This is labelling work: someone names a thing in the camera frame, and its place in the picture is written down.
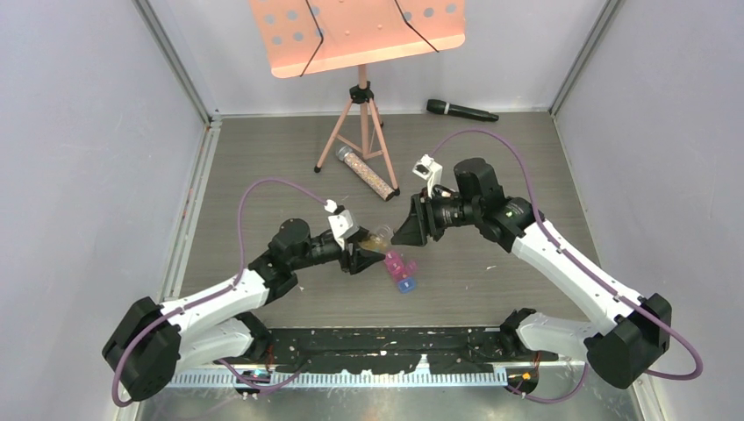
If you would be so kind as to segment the pink blue weekly pill organizer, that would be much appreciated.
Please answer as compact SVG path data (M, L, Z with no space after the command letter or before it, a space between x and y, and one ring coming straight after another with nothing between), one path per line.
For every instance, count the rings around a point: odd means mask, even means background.
M389 250L385 254L384 264L400 293L406 294L416 288L414 275L418 270L418 263L415 260L405 260L402 254Z

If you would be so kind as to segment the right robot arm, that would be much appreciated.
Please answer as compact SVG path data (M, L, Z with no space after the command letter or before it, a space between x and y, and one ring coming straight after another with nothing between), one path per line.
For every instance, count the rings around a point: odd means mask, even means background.
M670 336L654 323L669 324L672 306L658 293L644 297L587 259L523 197L507 196L494 168L482 158L454 166L456 189L440 183L442 167L424 155L412 169L426 186L411 196L409 215L392 244L424 246L449 227L472 225L537 269L588 318L551 318L533 309L515 310L501 325L501 348L513 360L547 351L589 364L606 383L626 389L669 349Z

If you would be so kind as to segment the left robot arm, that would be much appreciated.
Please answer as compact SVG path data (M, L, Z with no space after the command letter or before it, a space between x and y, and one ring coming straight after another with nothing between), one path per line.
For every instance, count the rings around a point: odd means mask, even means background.
M191 296L134 302L105 343L102 356L114 372L118 406L145 401L175 375L224 358L262 361L270 334L253 311L282 298L298 284L297 271L330 262L356 275L382 262L384 253L363 246L369 232L342 216L317 236L300 218L284 221L267 249L236 275Z

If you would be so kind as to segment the small amber pill bottle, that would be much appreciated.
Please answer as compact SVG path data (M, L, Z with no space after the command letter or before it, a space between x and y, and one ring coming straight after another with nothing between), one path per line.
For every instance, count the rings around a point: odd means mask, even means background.
M368 235L360 242L360 246L366 250L376 253L387 253L391 248L390 240L394 230L388 225L378 225L369 231Z

